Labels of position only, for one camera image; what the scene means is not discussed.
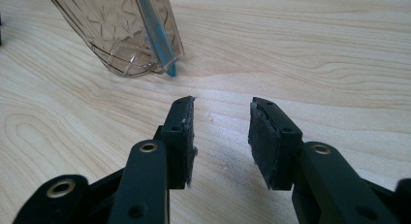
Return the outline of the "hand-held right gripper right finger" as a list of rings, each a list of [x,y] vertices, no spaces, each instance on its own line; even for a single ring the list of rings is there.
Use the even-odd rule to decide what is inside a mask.
[[[254,97],[250,104],[248,143],[268,189],[290,190],[294,158],[302,131],[275,103]]]

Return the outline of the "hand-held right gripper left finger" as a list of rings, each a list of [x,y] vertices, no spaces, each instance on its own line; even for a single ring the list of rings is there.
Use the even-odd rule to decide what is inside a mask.
[[[161,129],[168,151],[169,188],[184,189],[191,182],[194,159],[194,101],[186,96],[173,102]]]

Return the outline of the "blue grey toothbrush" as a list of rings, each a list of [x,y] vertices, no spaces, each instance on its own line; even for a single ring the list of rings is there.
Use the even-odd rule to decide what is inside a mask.
[[[147,32],[148,41],[157,61],[170,76],[176,75],[174,52],[166,35],[160,18],[155,13],[154,4],[150,0],[137,0],[142,20]]]

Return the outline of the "clear brownish plastic cup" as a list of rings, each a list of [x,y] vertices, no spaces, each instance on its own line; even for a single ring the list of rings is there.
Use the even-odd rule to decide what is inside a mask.
[[[50,1],[112,73],[126,78],[167,74],[151,49],[137,0]],[[170,41],[176,65],[184,48],[171,2],[150,1]]]

